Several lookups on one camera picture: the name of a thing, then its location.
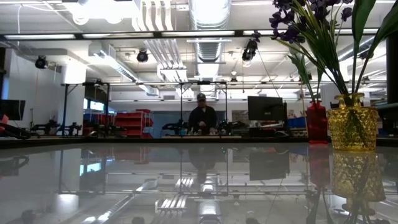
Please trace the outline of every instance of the baseball cap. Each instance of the baseball cap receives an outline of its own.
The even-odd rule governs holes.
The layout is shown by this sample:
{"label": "baseball cap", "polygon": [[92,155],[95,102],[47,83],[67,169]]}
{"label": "baseball cap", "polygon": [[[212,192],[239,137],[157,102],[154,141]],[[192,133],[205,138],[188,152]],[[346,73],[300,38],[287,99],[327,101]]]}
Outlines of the baseball cap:
{"label": "baseball cap", "polygon": [[197,100],[198,100],[198,101],[200,101],[200,100],[206,100],[206,95],[204,95],[203,93],[199,93],[199,94],[197,95]]}

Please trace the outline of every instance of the glass table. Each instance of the glass table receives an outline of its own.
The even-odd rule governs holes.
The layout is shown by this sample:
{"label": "glass table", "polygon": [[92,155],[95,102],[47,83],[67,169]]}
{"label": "glass table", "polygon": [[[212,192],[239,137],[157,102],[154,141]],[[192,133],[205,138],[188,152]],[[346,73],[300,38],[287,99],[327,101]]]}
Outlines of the glass table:
{"label": "glass table", "polygon": [[398,152],[71,144],[0,152],[1,223],[398,223]]}

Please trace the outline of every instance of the air duct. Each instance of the air duct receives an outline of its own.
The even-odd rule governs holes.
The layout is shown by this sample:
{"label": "air duct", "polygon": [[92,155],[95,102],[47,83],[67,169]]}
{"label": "air duct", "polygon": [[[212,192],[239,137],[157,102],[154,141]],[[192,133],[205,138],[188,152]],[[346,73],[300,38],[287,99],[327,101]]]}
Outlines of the air duct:
{"label": "air duct", "polygon": [[[231,9],[231,0],[189,0],[191,25],[194,30],[221,30],[225,29]],[[197,68],[202,80],[213,79],[218,74],[223,45],[221,42],[195,43],[197,53]],[[211,95],[209,87],[206,88],[206,95]]]}
{"label": "air duct", "polygon": [[[143,80],[142,78],[138,79],[137,75],[126,66],[124,63],[120,62],[116,58],[115,49],[109,45],[108,49],[105,49],[100,41],[93,41],[88,46],[89,56],[95,56],[102,58],[103,63],[109,65],[119,74],[123,75],[127,79],[132,82],[148,82],[147,80]],[[139,85],[141,89],[143,89],[148,96],[159,96],[159,90],[157,88],[152,88],[150,86]]]}

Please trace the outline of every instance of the black monitor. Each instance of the black monitor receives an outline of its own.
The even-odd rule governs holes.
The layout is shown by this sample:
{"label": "black monitor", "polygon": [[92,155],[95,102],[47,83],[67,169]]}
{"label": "black monitor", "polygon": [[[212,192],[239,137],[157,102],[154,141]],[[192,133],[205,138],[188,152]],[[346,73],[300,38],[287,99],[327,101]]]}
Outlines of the black monitor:
{"label": "black monitor", "polygon": [[24,118],[25,100],[0,100],[0,114],[5,114],[11,121]]}
{"label": "black monitor", "polygon": [[284,121],[285,108],[282,98],[248,96],[250,121]]}

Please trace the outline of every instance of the dark jacket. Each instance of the dark jacket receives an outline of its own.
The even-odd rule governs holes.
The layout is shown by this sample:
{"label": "dark jacket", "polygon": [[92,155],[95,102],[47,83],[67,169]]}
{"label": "dark jacket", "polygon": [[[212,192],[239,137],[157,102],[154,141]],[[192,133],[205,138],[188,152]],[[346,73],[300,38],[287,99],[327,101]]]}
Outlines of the dark jacket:
{"label": "dark jacket", "polygon": [[202,134],[208,134],[210,132],[210,128],[216,128],[216,111],[210,106],[206,106],[206,112],[203,112],[201,108],[196,107],[189,115],[189,131],[192,128],[194,132],[198,131],[200,121],[203,121],[206,124],[206,127],[202,128]]}

